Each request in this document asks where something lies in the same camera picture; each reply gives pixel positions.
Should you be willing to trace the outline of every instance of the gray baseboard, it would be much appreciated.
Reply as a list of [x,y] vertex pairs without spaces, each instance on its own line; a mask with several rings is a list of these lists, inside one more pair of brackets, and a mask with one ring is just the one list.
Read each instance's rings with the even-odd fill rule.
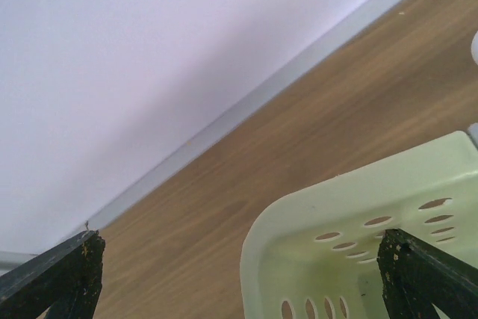
[[[93,215],[88,223],[90,229],[101,229],[113,222],[136,202],[152,192],[157,186],[177,173],[181,168],[200,156],[206,149],[239,126],[263,105],[278,95],[290,84],[340,48],[348,40],[377,20],[401,0],[369,0],[346,19],[315,41],[263,84],[227,110],[220,118],[195,136],[188,145],[183,145],[155,169],[113,199],[101,211]],[[68,238],[85,230],[81,226]]]

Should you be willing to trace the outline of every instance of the plastic basket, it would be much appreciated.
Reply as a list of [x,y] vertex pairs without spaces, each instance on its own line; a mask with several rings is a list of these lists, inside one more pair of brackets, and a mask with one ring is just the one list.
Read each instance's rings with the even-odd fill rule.
[[244,241],[246,319],[388,318],[382,231],[405,229],[478,267],[477,198],[478,151],[464,132],[281,198]]

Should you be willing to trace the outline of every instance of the white wall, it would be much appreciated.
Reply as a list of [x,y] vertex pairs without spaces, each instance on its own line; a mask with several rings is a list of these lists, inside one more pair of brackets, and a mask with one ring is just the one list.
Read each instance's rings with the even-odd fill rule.
[[364,1],[0,0],[0,250],[55,244]]

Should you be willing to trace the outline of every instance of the wood grain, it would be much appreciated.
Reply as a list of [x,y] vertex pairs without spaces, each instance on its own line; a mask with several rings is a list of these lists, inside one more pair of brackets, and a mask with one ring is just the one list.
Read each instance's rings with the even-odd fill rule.
[[243,318],[239,260],[287,193],[478,120],[477,0],[405,0],[102,231],[95,318]]

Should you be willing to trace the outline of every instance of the basket hole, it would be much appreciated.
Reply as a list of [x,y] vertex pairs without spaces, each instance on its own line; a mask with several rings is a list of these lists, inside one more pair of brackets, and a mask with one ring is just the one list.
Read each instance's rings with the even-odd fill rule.
[[315,304],[310,299],[307,299],[305,302],[305,312],[307,313],[307,319],[317,319]]
[[442,214],[441,216],[432,217],[432,218],[426,220],[425,224],[440,223],[440,222],[443,222],[444,220],[450,219],[451,217],[453,217],[452,214]]
[[443,238],[443,239],[440,239],[438,241],[436,241],[436,243],[448,243],[448,242],[451,242],[455,239],[456,237],[446,237],[446,238]]
[[329,297],[325,297],[325,299],[323,300],[323,306],[326,310],[328,319],[335,319],[334,304],[332,303]]
[[294,312],[292,310],[292,305],[288,300],[282,302],[282,319],[294,319]]
[[349,317],[349,306],[347,305],[347,301],[344,297],[339,298],[341,304],[341,312],[345,319]]
[[391,216],[383,216],[383,217],[377,217],[373,218],[372,220],[369,220],[364,224],[366,227],[377,227],[384,225],[392,220]]
[[360,258],[367,254],[368,254],[368,251],[365,250],[363,252],[350,253],[347,255],[347,258]]
[[358,264],[367,264],[367,263],[372,263],[376,261],[376,257],[373,258],[367,258],[367,259],[362,259],[361,261],[358,261]]
[[319,235],[315,238],[317,242],[329,242],[339,238],[342,234],[340,232],[330,232],[323,235]]
[[356,242],[346,242],[346,243],[340,243],[337,244],[335,247],[332,248],[332,250],[349,250],[350,248],[353,248],[357,245]]
[[441,228],[441,229],[437,229],[436,231],[433,231],[430,234],[431,235],[444,235],[445,233],[447,233],[449,231],[453,231],[454,229],[455,229],[455,227]]
[[421,205],[418,209],[424,210],[424,209],[431,209],[431,208],[440,207],[441,205],[449,205],[452,201],[453,200],[449,197],[434,199],[433,201],[430,201],[430,202],[425,203],[424,205]]
[[383,239],[383,238],[385,237],[385,231],[386,231],[386,230],[387,230],[387,229],[384,229],[383,231],[378,232],[378,233],[377,233],[376,235],[374,235],[373,237],[374,237],[375,239]]

